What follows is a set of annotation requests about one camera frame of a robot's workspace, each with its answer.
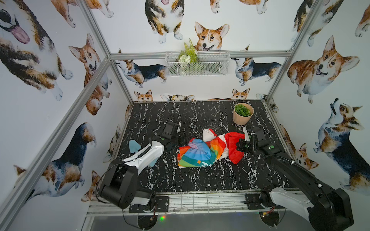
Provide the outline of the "rainbow hooded kids jacket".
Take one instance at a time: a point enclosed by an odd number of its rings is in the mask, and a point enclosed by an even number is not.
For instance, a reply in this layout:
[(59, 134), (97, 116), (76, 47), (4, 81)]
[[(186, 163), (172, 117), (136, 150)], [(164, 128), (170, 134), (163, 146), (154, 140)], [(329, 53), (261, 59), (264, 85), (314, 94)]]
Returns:
[(203, 139), (192, 138), (187, 146), (179, 148), (179, 167), (210, 167), (223, 158), (238, 164), (244, 153), (237, 150), (237, 143), (245, 139), (245, 134), (229, 132), (217, 135), (212, 129), (203, 130)]

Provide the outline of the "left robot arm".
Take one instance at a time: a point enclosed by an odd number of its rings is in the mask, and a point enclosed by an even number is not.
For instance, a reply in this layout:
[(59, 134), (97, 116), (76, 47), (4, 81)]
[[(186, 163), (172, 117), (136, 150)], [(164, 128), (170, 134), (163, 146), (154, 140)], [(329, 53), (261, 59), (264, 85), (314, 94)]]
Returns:
[(138, 206), (144, 212), (153, 211), (158, 203), (156, 194), (138, 186), (138, 176), (167, 151), (178, 145), (182, 136), (181, 123), (166, 122), (161, 134), (150, 138), (147, 146), (122, 161), (113, 160), (95, 189), (97, 200), (121, 209)]

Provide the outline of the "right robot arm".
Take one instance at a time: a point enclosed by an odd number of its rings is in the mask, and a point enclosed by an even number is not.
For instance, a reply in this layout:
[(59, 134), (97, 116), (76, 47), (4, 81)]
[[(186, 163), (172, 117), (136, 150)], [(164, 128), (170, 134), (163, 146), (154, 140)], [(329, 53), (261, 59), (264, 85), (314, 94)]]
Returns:
[(276, 184), (261, 189), (259, 196), (246, 196), (248, 206), (286, 208), (305, 218), (316, 231), (344, 231), (354, 224), (349, 195), (333, 189), (288, 157), (285, 149), (265, 137), (260, 128), (243, 127), (237, 150), (265, 161), (285, 175), (301, 191), (296, 194)]

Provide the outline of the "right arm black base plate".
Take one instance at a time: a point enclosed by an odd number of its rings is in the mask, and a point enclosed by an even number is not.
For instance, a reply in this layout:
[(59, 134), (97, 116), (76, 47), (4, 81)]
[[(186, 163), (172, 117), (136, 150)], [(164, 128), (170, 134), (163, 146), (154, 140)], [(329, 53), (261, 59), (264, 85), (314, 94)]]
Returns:
[(247, 205), (249, 210), (255, 209), (285, 209), (285, 207), (278, 206), (274, 204), (269, 196), (269, 194), (260, 192), (260, 193), (247, 193), (245, 194), (244, 204)]

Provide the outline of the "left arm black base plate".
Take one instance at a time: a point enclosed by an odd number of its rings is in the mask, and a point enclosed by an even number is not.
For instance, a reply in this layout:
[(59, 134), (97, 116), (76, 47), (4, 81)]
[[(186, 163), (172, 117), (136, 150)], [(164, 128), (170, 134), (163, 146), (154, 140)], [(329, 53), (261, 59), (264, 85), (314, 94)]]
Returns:
[(150, 199), (135, 197), (129, 207), (129, 213), (168, 212), (168, 196), (152, 196)]

